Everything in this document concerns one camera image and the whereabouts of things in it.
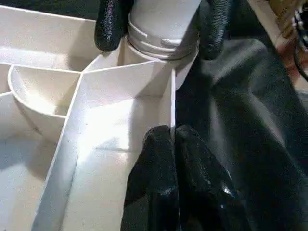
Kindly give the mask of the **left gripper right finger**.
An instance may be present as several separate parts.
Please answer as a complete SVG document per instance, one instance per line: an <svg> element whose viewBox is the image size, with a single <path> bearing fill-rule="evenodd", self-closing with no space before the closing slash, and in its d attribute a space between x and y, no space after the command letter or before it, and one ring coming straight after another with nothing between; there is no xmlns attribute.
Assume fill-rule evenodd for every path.
<svg viewBox="0 0 308 231"><path fill-rule="evenodd" d="M246 212L228 171L196 130L175 130L180 215L194 231L249 231Z"/></svg>

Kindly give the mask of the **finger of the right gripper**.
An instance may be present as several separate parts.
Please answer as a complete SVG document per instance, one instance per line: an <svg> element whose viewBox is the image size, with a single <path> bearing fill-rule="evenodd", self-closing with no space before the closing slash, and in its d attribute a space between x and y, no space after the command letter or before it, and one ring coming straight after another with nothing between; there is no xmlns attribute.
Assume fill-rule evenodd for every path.
<svg viewBox="0 0 308 231"><path fill-rule="evenodd" d="M230 0L202 0L199 5L199 54L214 60L221 53L230 21Z"/></svg>
<svg viewBox="0 0 308 231"><path fill-rule="evenodd" d="M103 52L118 48L128 31L128 15L132 9L130 0L102 0L95 24L94 42Z"/></svg>

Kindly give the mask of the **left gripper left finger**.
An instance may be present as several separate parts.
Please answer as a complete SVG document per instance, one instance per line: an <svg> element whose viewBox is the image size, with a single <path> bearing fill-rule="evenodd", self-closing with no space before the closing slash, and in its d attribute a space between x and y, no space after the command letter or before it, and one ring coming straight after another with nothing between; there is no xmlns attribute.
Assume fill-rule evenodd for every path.
<svg viewBox="0 0 308 231"><path fill-rule="evenodd" d="M123 231L180 230L179 191L170 129L150 129L127 181Z"/></svg>

